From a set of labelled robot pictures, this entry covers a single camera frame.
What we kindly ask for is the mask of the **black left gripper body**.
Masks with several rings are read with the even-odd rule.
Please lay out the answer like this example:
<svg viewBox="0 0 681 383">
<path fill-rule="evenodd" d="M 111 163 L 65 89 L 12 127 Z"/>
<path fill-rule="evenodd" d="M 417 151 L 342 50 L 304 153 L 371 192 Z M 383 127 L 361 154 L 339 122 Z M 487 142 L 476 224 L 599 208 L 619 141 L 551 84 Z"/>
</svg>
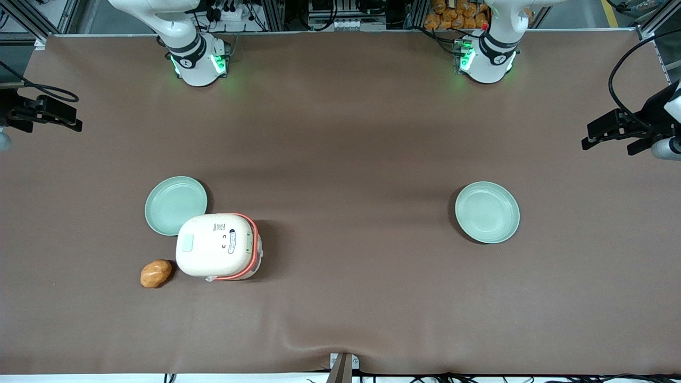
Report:
<svg viewBox="0 0 681 383">
<path fill-rule="evenodd" d="M 649 97 L 638 116 L 650 125 L 650 130 L 664 137 L 679 137 L 680 84 L 671 83 Z"/>
</svg>

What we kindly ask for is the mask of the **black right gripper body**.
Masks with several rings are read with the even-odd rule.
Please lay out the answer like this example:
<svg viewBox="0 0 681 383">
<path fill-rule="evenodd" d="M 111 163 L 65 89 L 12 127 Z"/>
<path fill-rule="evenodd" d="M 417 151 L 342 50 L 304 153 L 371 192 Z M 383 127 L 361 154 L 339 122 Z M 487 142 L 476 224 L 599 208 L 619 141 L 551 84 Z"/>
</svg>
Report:
<svg viewBox="0 0 681 383">
<path fill-rule="evenodd" d="M 36 98 L 19 95 L 17 89 L 1 89 L 1 127 L 32 133 L 34 127 L 28 117 L 36 116 Z"/>
</svg>

